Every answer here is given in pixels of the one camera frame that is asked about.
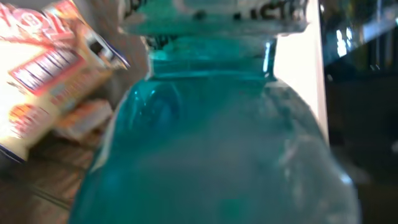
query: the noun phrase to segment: candy wrapper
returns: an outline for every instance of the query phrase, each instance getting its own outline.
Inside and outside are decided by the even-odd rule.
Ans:
[[[57,123],[55,134],[72,141],[81,141],[109,119],[112,113],[111,105],[106,100],[83,103]]]
[[[42,12],[0,3],[0,49],[0,152],[17,162],[113,70],[129,66],[69,1]]]

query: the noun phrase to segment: candy bar wrapper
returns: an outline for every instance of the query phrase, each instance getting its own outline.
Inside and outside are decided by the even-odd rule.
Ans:
[[[0,152],[16,162],[114,69],[129,66],[73,5],[53,6],[37,12],[0,3]]]
[[[112,113],[111,105],[106,100],[82,103],[57,123],[55,134],[72,141],[81,141],[109,119]]]

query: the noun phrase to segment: mouthwash bottle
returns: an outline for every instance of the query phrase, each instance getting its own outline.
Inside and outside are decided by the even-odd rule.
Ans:
[[[120,3],[150,69],[116,110],[69,223],[359,223],[310,108],[272,76],[275,37],[303,31],[306,1]]]

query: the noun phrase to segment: blue-green liquid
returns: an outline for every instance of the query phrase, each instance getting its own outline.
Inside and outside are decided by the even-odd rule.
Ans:
[[[351,181],[292,89],[256,72],[200,74],[132,87],[69,223],[357,222]]]

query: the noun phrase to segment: snack package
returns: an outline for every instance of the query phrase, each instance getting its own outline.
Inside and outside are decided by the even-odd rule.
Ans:
[[[43,12],[0,3],[0,155],[13,161],[26,161],[28,149],[62,114],[112,70],[129,66],[69,3],[51,4]],[[73,38],[56,36],[61,30]]]
[[[111,105],[106,100],[85,102],[57,123],[55,134],[72,141],[81,141],[109,119],[112,113]]]

